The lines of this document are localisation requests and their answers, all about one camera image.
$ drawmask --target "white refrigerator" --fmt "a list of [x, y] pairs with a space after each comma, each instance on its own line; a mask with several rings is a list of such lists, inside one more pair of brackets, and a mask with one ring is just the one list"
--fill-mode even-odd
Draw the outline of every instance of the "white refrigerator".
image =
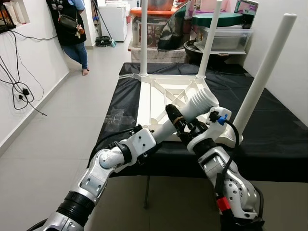
[[[117, 42], [123, 42], [127, 35], [126, 7], [119, 6], [99, 6], [102, 17], [108, 27], [111, 37]], [[101, 21], [102, 35], [109, 36], [104, 23]]]

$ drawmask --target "blue connector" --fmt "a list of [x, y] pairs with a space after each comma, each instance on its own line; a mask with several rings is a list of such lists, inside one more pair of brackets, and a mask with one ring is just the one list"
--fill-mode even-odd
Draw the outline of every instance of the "blue connector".
[[217, 120], [221, 125], [225, 124], [225, 120], [227, 119], [228, 114], [225, 115], [223, 118], [222, 116]]

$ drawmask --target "white plastic pipe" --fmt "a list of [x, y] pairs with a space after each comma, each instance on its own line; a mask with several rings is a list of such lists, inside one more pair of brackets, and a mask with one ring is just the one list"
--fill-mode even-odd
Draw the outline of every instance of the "white plastic pipe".
[[[284, 47], [286, 40], [290, 34], [293, 24], [297, 18], [296, 14], [285, 13], [276, 36], [265, 55], [265, 58], [257, 72], [257, 75], [251, 84], [251, 87], [242, 103], [242, 106], [236, 115], [234, 125], [238, 129], [239, 135], [241, 136], [248, 120], [255, 109], [255, 106], [265, 88], [265, 85], [275, 67], [275, 64], [279, 58], [279, 55]], [[231, 139], [235, 139], [235, 135], [232, 130], [227, 132], [227, 136]]]
[[14, 7], [13, 7], [13, 3], [12, 2], [5, 2], [3, 4], [6, 9], [8, 10], [10, 16], [11, 16], [11, 19], [13, 21], [13, 23], [16, 25], [16, 26], [19, 26], [20, 23], [17, 21], [17, 18], [16, 18], [16, 14], [15, 14], [15, 11], [14, 11]]
[[218, 23], [218, 18], [219, 18], [219, 14], [220, 14], [221, 3], [222, 3], [222, 0], [216, 1], [216, 7], [215, 7], [213, 18], [212, 18], [212, 21], [211, 21], [210, 31], [209, 31], [208, 36], [206, 38], [206, 43], [205, 43], [205, 47], [204, 47], [199, 71], [198, 71], [198, 74], [196, 75], [196, 78], [205, 78], [205, 71], [206, 71], [206, 67], [207, 67], [207, 63], [208, 63], [208, 58], [210, 57], [210, 53], [211, 53], [211, 49], [212, 49], [212, 44], [213, 44], [213, 40], [214, 40], [214, 36], [215, 36], [215, 32], [216, 32], [216, 27], [217, 27], [217, 23]]
[[148, 43], [148, 0], [142, 0], [141, 12], [141, 60], [140, 60], [140, 76], [147, 76], [147, 43]]
[[13, 2], [13, 7], [14, 7], [14, 11], [16, 13], [16, 17], [17, 20], [21, 23], [21, 24], [25, 24], [26, 21], [24, 19], [23, 13], [20, 9], [19, 3], [18, 2]]

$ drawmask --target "mop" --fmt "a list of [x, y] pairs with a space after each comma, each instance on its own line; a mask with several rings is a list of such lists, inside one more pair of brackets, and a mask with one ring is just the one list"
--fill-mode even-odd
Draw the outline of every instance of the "mop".
[[114, 41], [114, 40], [112, 39], [111, 34], [110, 34], [110, 32], [109, 32], [109, 30], [108, 30], [108, 28], [107, 28], [107, 26], [106, 26], [106, 23], [105, 23], [105, 21], [104, 21], [104, 19], [103, 19], [103, 17], [102, 17], [102, 14], [101, 14], [101, 12], [98, 10], [98, 6], [97, 6], [95, 0], [93, 1], [93, 3], [94, 3], [94, 5], [95, 5], [95, 7], [96, 7], [96, 10], [98, 11], [98, 14], [100, 15], [100, 17], [101, 17], [101, 19], [102, 19], [102, 22], [104, 23], [104, 25], [105, 25], [105, 27], [106, 27], [106, 30], [107, 30], [108, 34], [109, 34], [109, 37], [110, 37], [110, 40], [111, 40], [111, 46], [112, 46], [112, 47], [115, 47], [115, 46], [116, 46], [116, 41]]

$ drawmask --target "power outlet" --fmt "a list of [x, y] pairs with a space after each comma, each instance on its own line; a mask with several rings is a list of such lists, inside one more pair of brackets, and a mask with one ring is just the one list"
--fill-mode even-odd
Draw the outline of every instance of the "power outlet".
[[18, 92], [14, 93], [14, 97], [15, 97], [15, 100], [16, 100], [17, 102], [21, 102], [21, 101], [22, 101], [22, 100], [19, 98], [19, 95], [21, 95], [21, 94], [18, 93]]

